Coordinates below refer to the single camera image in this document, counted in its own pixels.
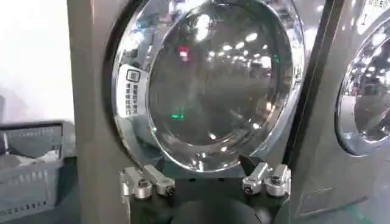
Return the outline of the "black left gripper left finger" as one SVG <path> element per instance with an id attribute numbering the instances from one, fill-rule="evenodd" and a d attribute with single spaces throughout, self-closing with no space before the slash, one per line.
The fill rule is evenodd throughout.
<path id="1" fill-rule="evenodd" d="M 119 173 L 121 196 L 145 200 L 152 196 L 154 190 L 162 197 L 169 197 L 176 191 L 176 183 L 163 174 L 166 160 L 160 158 L 156 165 L 143 167 L 126 167 Z"/>

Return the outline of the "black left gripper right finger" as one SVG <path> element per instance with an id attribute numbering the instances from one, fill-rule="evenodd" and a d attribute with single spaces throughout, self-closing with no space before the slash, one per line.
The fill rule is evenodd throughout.
<path id="1" fill-rule="evenodd" d="M 256 195 L 265 191 L 271 197 L 291 195 L 291 169 L 285 164 L 279 164 L 273 169 L 260 158 L 240 155 L 239 164 L 245 177 L 242 179 L 242 189 L 246 195 Z"/>

